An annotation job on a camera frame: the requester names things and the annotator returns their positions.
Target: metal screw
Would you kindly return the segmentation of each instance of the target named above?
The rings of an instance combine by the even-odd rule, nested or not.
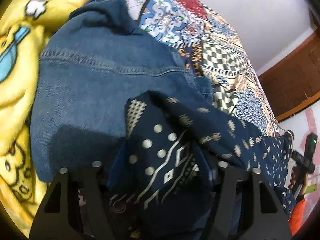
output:
[[[220,167],[222,167],[222,168],[226,168],[226,167],[229,166],[229,164],[226,163],[226,162],[218,162],[218,165],[219,165]]]
[[[65,173],[67,173],[68,172],[68,169],[66,168],[66,167],[63,167],[63,168],[61,168],[60,170],[59,170],[59,173],[60,174],[65,174]]]
[[[260,168],[253,168],[252,171],[253,171],[255,174],[260,174],[260,173],[261,173],[261,169],[260,169]]]
[[[102,162],[101,161],[95,161],[92,163],[92,167],[94,168],[98,168],[102,166]]]

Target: orange object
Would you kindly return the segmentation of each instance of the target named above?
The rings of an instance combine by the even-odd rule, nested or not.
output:
[[[294,236],[301,228],[304,209],[306,207],[306,199],[299,201],[292,210],[291,217],[289,219],[289,226],[292,236]]]

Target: red pattern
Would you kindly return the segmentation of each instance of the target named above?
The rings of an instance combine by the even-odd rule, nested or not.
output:
[[[207,13],[205,12],[203,6],[199,2],[199,0],[178,0],[186,9],[190,10],[195,15],[202,17],[204,19],[207,18]]]

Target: checkered pattern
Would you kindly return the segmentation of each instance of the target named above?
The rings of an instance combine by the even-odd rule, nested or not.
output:
[[[240,55],[206,39],[202,41],[203,65],[237,74],[246,72],[247,66]]]
[[[221,84],[219,84],[218,86],[213,86],[212,92],[212,105],[226,114],[233,115],[235,105],[239,101],[239,96],[236,90],[225,90],[225,88]]]

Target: yellow blanket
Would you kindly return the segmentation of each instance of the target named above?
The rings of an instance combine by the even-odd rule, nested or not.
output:
[[[0,19],[0,201],[29,236],[47,184],[31,160],[28,118],[39,54],[83,0],[13,0]]]

